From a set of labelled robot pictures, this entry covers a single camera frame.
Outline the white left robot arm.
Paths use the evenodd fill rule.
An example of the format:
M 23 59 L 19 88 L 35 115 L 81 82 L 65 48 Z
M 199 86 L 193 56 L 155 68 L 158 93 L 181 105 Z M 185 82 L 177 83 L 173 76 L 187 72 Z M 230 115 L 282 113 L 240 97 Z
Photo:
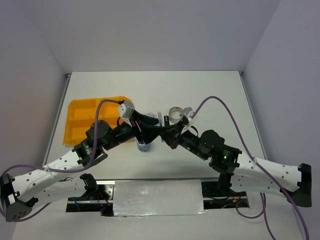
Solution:
M 0 178 L 1 214 L 7 222 L 22 222 L 31 218 L 34 208 L 63 198 L 95 198 L 97 181 L 85 171 L 106 159 L 107 150 L 133 138 L 143 140 L 158 123 L 157 118 L 137 111 L 115 128 L 96 119 L 86 131 L 86 138 L 57 160 L 44 166 L 26 164 L 24 167 L 31 171 L 18 176 L 6 170 Z

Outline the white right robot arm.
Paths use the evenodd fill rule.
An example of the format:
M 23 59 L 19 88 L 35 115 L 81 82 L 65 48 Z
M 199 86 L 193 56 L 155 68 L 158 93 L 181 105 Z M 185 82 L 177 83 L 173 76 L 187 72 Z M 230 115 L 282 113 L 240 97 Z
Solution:
M 214 130 L 206 130 L 201 136 L 184 130 L 187 118 L 166 127 L 163 139 L 172 149 L 181 146 L 198 158 L 209 160 L 209 166 L 219 175 L 217 190 L 223 196 L 232 192 L 261 192 L 282 196 L 297 206 L 312 206 L 312 168 L 309 164 L 285 165 L 266 159 L 250 157 L 248 153 L 225 144 L 224 138 Z

